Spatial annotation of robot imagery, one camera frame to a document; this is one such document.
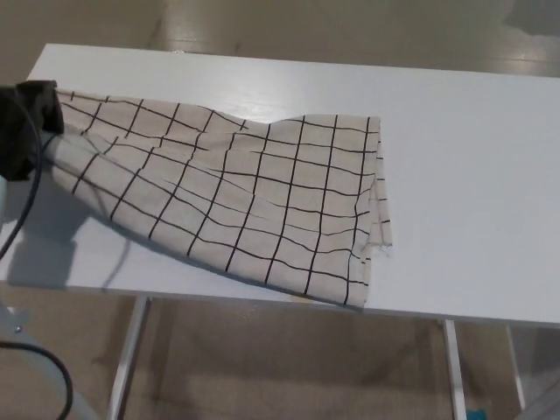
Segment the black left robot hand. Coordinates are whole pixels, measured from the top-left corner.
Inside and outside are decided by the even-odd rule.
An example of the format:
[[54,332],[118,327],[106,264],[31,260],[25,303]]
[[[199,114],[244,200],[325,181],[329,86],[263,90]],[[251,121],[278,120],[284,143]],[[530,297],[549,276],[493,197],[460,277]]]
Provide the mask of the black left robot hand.
[[1,87],[1,176],[28,179],[36,166],[40,134],[64,132],[64,119],[54,80],[27,80]]

